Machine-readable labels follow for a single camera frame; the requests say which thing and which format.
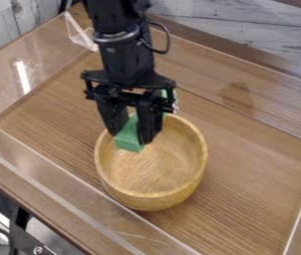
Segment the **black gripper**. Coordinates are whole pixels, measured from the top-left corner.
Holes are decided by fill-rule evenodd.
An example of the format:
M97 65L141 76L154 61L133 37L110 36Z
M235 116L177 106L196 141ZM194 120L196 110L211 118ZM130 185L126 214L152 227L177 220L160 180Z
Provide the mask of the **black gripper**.
M169 31L165 35L165 47L160 49L153 45L149 26L97 30L94 43L104 68L82 74L87 99L97 102L112 135L121 132L130 119L128 107L137 108L141 144L152 143L161 132L162 113L174 112L174 81L154 70L154 55L165 55L170 48Z

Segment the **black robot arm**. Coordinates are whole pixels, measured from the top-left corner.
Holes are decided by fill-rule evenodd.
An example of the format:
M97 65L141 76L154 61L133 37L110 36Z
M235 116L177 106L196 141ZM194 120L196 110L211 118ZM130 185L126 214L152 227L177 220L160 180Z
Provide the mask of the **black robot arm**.
M100 70L82 73L86 95L97 102L113 135L129 123L129 108L137 110L141 144L150 143L161 132L162 116L174 111L176 104L176 81L154 69L154 56L168 50L152 45L150 6L150 0L86 0L104 63Z

